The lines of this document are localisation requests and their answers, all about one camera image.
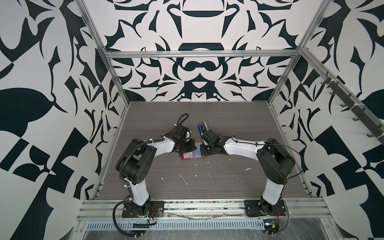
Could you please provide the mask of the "blue card stand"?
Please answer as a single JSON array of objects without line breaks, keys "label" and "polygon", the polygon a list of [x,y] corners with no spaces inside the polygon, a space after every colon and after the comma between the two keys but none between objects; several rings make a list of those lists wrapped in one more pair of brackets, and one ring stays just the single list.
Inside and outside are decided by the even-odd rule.
[{"label": "blue card stand", "polygon": [[200,133],[201,136],[203,134],[205,134],[205,132],[208,130],[206,122],[199,123],[198,124],[198,130],[199,130],[199,133]]}]

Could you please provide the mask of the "red card holder wallet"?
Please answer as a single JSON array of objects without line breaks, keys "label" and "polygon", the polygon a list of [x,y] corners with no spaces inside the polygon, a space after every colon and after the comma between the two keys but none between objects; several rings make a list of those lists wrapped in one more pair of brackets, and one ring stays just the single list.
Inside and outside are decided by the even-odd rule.
[{"label": "red card holder wallet", "polygon": [[206,156],[202,155],[201,145],[202,145],[201,142],[195,143],[196,149],[192,152],[184,153],[181,156],[181,160],[185,161],[185,160],[196,160],[196,159],[206,158]]}]

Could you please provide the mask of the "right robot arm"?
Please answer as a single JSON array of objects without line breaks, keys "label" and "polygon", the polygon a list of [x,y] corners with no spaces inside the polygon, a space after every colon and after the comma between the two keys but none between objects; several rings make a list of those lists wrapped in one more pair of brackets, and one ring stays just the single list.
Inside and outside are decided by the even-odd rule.
[{"label": "right robot arm", "polygon": [[281,199],[284,186],[296,161],[285,147],[276,139],[252,142],[234,137],[221,136],[213,130],[200,130],[204,144],[201,145],[203,156],[237,155],[259,161],[267,183],[261,200],[274,206]]}]

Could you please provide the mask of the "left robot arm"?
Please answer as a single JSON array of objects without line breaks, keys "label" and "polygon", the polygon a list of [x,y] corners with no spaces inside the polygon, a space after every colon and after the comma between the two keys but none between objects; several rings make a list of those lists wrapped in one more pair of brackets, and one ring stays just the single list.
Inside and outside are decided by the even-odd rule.
[{"label": "left robot arm", "polygon": [[176,125],[159,139],[147,141],[135,138],[128,145],[116,164],[119,180],[125,184],[133,203],[144,206],[150,200],[146,177],[155,157],[168,153],[190,153],[197,149],[190,129]]}]

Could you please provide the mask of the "right base electronics board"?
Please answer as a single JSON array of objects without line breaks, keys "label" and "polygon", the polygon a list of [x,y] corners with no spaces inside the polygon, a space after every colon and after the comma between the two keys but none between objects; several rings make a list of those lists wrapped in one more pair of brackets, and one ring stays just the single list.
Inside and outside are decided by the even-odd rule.
[{"label": "right base electronics board", "polygon": [[274,219],[263,219],[264,233],[267,235],[275,235],[279,232],[280,224]]}]

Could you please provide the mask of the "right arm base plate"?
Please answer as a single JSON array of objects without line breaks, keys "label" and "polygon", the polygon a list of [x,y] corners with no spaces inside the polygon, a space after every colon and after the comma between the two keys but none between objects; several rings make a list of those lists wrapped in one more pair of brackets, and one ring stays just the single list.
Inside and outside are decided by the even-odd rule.
[{"label": "right arm base plate", "polygon": [[245,212],[248,217],[286,216],[287,207],[282,198],[275,205],[264,199],[244,200]]}]

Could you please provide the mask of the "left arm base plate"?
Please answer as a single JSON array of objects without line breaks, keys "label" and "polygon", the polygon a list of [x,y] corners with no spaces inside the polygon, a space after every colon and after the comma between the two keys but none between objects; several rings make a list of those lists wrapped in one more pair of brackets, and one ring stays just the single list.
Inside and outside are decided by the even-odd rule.
[{"label": "left arm base plate", "polygon": [[138,218],[149,216],[155,218],[163,213],[165,207],[164,201],[147,201],[143,206],[136,205],[133,201],[124,203],[123,218]]}]

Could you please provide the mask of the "aluminium front rail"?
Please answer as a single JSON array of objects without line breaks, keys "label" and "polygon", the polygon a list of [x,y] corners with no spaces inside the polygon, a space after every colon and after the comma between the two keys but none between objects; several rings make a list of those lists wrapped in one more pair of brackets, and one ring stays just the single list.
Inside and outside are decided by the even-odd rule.
[{"label": "aluminium front rail", "polygon": [[[164,200],[159,210],[150,216],[166,219],[221,219],[245,218],[244,199],[171,199]],[[84,201],[77,220],[110,220],[119,200]],[[330,218],[332,215],[322,198],[285,198],[291,218]]]}]

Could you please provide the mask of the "wall hook rail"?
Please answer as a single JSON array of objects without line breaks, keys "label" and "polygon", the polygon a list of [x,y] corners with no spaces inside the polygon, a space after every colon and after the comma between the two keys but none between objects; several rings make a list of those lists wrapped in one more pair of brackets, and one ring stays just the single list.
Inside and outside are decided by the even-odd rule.
[{"label": "wall hook rail", "polygon": [[356,116],[353,118],[355,122],[361,122],[371,133],[367,134],[368,138],[376,138],[381,144],[384,144],[384,122],[381,121],[358,97],[341,81],[340,79],[329,76],[326,72],[322,86],[331,89],[330,101],[328,103],[329,112],[331,114],[331,105],[335,96],[342,101],[341,108],[352,111]]}]

